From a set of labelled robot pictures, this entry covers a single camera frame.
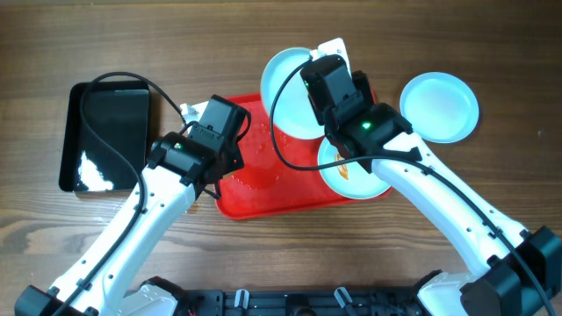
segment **white bowl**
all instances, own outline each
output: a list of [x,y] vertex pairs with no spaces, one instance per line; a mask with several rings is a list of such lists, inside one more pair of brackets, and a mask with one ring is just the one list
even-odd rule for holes
[[400,112],[416,133],[436,143],[462,140],[479,117],[478,102],[468,85],[440,72],[412,79],[400,96]]
[[[337,148],[324,139],[318,150],[318,164],[336,162]],[[390,184],[383,182],[374,174],[367,173],[358,162],[320,170],[324,182],[335,193],[346,198],[374,198],[385,193]]]
[[[270,115],[271,105],[283,81],[310,55],[310,49],[294,47],[276,54],[265,67],[260,91],[265,111]],[[313,107],[308,100],[308,91],[295,74],[287,83],[275,107],[273,123],[289,136],[301,140],[313,140],[324,136],[324,126],[319,126]]]

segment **wood grain surface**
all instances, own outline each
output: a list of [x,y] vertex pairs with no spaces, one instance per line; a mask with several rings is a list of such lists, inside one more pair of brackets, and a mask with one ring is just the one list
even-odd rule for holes
[[[465,80],[481,120],[429,144],[477,192],[531,231],[562,233],[560,1],[298,1],[0,7],[0,314],[28,284],[63,273],[126,194],[58,188],[70,88],[109,71],[144,75],[177,103],[259,91],[287,47],[343,37],[381,101],[444,71]],[[154,97],[153,134],[179,128]],[[202,195],[156,246],[152,277],[187,289],[411,284],[465,271],[450,243],[394,191],[377,201],[235,222]],[[562,313],[562,296],[554,300]]]

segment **black wire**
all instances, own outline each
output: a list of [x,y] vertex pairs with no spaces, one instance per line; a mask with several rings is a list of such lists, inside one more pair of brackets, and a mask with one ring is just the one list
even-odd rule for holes
[[249,131],[249,126],[250,126],[250,124],[252,124],[252,114],[250,114],[249,111],[246,111],[246,118],[248,118],[248,123],[246,124],[246,129],[244,129],[244,132],[242,132],[240,135],[238,135],[236,137],[236,142],[239,142],[241,139],[244,138],[244,136],[246,136],[246,134]]
[[222,198],[222,196],[221,196],[220,194],[217,194],[217,193],[215,193],[215,192],[213,192],[213,191],[211,191],[211,190],[203,189],[203,192],[206,193],[206,194],[208,194],[208,195],[210,195],[211,198],[214,198],[214,199],[220,199],[220,198]]
[[292,163],[288,162],[283,157],[283,155],[281,154],[281,151],[279,150],[279,147],[277,146],[277,142],[275,140],[275,134],[274,134],[274,129],[273,129],[273,114],[275,113],[275,108],[277,106],[277,101],[279,99],[279,96],[281,96],[281,92],[283,92],[287,83],[295,76],[295,74],[297,74],[309,62],[311,62],[310,59],[308,61],[303,62],[298,67],[296,67],[289,74],[289,76],[287,76],[287,78],[281,84],[281,87],[277,91],[277,94],[275,95],[275,98],[273,99],[273,103],[271,104],[271,111],[270,111],[271,141],[273,142],[273,149],[275,149],[275,152],[277,153],[277,156],[279,157],[281,162],[283,162],[287,167],[289,167],[291,169],[296,169],[296,170],[301,170],[301,171],[316,171],[316,170],[322,170],[322,169],[332,168],[332,167],[336,167],[336,166],[341,166],[343,164],[350,163],[350,162],[359,162],[359,161],[363,161],[363,160],[374,160],[374,159],[386,159],[386,160],[393,160],[393,161],[397,161],[397,162],[407,163],[409,165],[415,166],[416,168],[420,169],[423,172],[424,175],[432,175],[438,181],[440,181],[446,187],[448,187],[450,190],[452,190],[455,194],[457,194],[459,198],[461,198],[470,208],[472,208],[474,210],[474,212],[476,212],[476,214],[478,214],[478,216],[484,221],[486,226],[490,227],[490,230],[492,231],[492,233],[497,238],[500,239],[501,243],[503,243],[503,245],[509,250],[509,252],[513,255],[513,257],[517,260],[519,265],[525,271],[525,274],[527,275],[527,277],[529,277],[529,280],[533,283],[533,286],[537,290],[539,297],[543,301],[544,307],[545,307],[546,311],[548,312],[548,314],[551,315],[551,316],[556,315],[556,313],[554,312],[554,309],[552,308],[551,301],[546,296],[546,293],[544,292],[543,287],[541,286],[541,284],[538,282],[537,278],[535,277],[535,274],[529,268],[529,265],[527,265],[527,263],[517,253],[517,251],[515,250],[515,247],[511,244],[511,242],[508,241],[508,239],[503,234],[501,229],[498,228],[492,222],[492,220],[490,220],[485,215],[485,213],[483,211],[481,211],[478,208],[478,206],[476,206],[471,201],[471,199],[469,199],[459,188],[457,188],[457,186],[455,186],[453,183],[451,183],[445,177],[439,175],[432,168],[424,166],[419,162],[411,162],[407,159],[404,159],[404,158],[401,158],[401,157],[396,157],[396,156],[391,156],[391,155],[368,155],[368,156],[363,156],[363,157],[345,159],[345,160],[338,161],[338,162],[326,163],[326,164],[322,164],[322,165],[319,165],[319,166],[297,166],[297,165],[293,165]]
[[220,192],[220,184],[219,181],[217,181],[217,183],[214,184],[214,191],[217,192],[217,195],[219,197],[222,197],[222,193]]
[[90,284],[91,280],[96,276],[96,274],[104,266],[104,264],[107,262],[107,260],[113,255],[115,250],[117,250],[119,245],[123,242],[123,240],[129,234],[131,229],[133,229],[134,224],[136,223],[137,219],[141,215],[142,210],[144,209],[144,204],[145,204],[145,199],[146,199],[146,191],[147,190],[146,190],[146,184],[145,184],[145,181],[144,181],[144,177],[142,176],[142,173],[138,172],[134,168],[133,164],[131,164],[131,162],[128,161],[115,148],[113,148],[105,140],[103,140],[101,137],[99,137],[99,135],[91,128],[90,124],[86,120],[86,117],[84,116],[84,103],[85,103],[87,97],[89,96],[89,94],[91,93],[94,85],[96,85],[97,83],[99,83],[100,81],[104,80],[107,77],[116,76],[116,75],[130,76],[132,78],[139,79],[140,81],[142,81],[142,82],[148,84],[149,86],[151,86],[152,88],[154,88],[154,90],[158,91],[169,102],[169,104],[174,108],[174,110],[177,111],[177,113],[180,115],[180,118],[185,123],[185,119],[181,115],[182,111],[168,97],[168,95],[162,89],[160,89],[160,87],[158,87],[155,83],[152,83],[150,80],[148,80],[147,78],[145,78],[141,75],[136,75],[136,74],[129,73],[129,72],[121,72],[121,71],[120,72],[111,72],[111,73],[107,73],[105,75],[99,76],[98,78],[92,80],[91,83],[89,83],[86,86],[86,89],[84,90],[84,93],[82,94],[82,98],[80,99],[80,119],[81,119],[83,125],[86,127],[86,129],[97,139],[97,141],[99,141],[110,152],[115,154],[134,173],[135,177],[137,178],[137,182],[139,183],[139,203],[135,206],[135,211],[134,211],[133,216],[129,220],[129,223],[126,225],[125,229],[123,230],[121,235],[118,237],[118,239],[115,240],[115,242],[109,248],[109,250],[107,250],[107,252],[104,254],[104,256],[99,260],[99,262],[94,266],[94,268],[92,268],[90,273],[88,273],[88,275],[83,279],[82,283],[79,286],[77,286],[76,289],[72,292],[72,294],[70,294],[70,296],[64,301],[64,303],[61,305],[61,307],[59,307],[56,310],[56,312],[54,312],[53,316],[61,315],[62,312],[64,312],[64,310],[66,308],[68,308],[70,306],[70,304],[72,304],[72,302],[78,297],[78,295],[80,295],[80,293],[83,291],[84,287],[86,287],[86,286],[88,286],[88,284]]
[[179,131],[179,134],[180,134],[180,135],[183,135],[183,134],[185,133],[185,131],[187,131],[188,128],[190,128],[191,126],[193,126],[193,125],[196,124],[196,123],[199,124],[198,121],[191,121],[191,122],[185,124],[185,125],[184,125],[184,128],[182,128],[182,130]]

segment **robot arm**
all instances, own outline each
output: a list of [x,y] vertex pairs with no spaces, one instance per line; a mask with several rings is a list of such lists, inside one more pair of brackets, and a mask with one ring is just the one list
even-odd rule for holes
[[[501,228],[515,247],[522,243],[520,232],[525,227],[499,212],[466,185],[429,150],[417,133],[401,133],[384,145],[384,149],[402,152],[416,147],[421,153],[419,163],[447,178],[481,210],[486,210],[488,218]],[[490,269],[486,261],[492,255],[503,258],[509,253],[482,219],[433,176],[404,162],[384,159],[372,161],[372,172],[402,193],[445,235],[474,276],[481,277]]]
[[[31,285],[24,291],[16,302],[16,315],[51,315],[55,311],[63,315],[121,314],[129,285],[166,230],[191,207],[207,184],[217,183],[244,166],[237,143],[245,133],[239,136],[249,113],[218,96],[211,98],[206,109],[198,123],[192,123],[187,137],[169,133],[153,145],[148,165],[142,170],[147,200],[140,215],[137,184],[90,249],[54,281],[47,293]],[[85,284],[84,278],[135,215],[138,218],[126,238]],[[69,308],[59,310],[65,301]]]
[[[331,42],[342,46],[340,39]],[[312,61],[301,66],[318,124],[342,157],[408,198],[471,272],[434,277],[419,290],[420,301],[437,315],[536,312],[560,289],[558,237],[546,227],[531,235],[474,192],[435,157],[407,120],[390,105],[374,103],[366,75],[349,75],[345,50],[336,51],[313,53]]]
[[[102,315],[116,315],[119,303],[156,243],[168,228],[195,202],[193,184],[180,183],[181,176],[169,169],[158,166],[144,168],[142,175],[147,185],[147,202],[144,213],[138,218],[133,229],[123,240],[113,256],[96,274],[86,290],[74,300],[72,307],[77,311],[95,309]],[[76,283],[83,279],[96,265],[109,247],[117,240],[133,216],[138,203],[139,186],[121,207],[112,222],[99,235],[86,253],[51,286],[58,289],[61,301],[76,289]]]

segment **blue-white plate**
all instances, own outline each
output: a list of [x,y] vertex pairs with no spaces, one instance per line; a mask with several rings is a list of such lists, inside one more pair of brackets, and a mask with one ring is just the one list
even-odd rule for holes
[[[277,91],[287,76],[308,60],[310,49],[294,47],[275,55],[265,67],[260,84],[263,107],[270,115]],[[313,107],[308,101],[308,91],[300,74],[295,74],[279,96],[273,123],[283,133],[300,140],[313,140],[324,136],[324,126],[319,126]]]
[[412,79],[400,96],[400,111],[416,133],[436,143],[462,140],[479,117],[478,102],[468,85],[440,72]]
[[[337,155],[337,148],[330,145],[328,139],[324,139],[318,151],[318,164],[341,160],[342,158]],[[330,189],[346,198],[374,198],[390,188],[388,183],[383,182],[374,174],[367,173],[358,162],[322,169],[320,175]]]

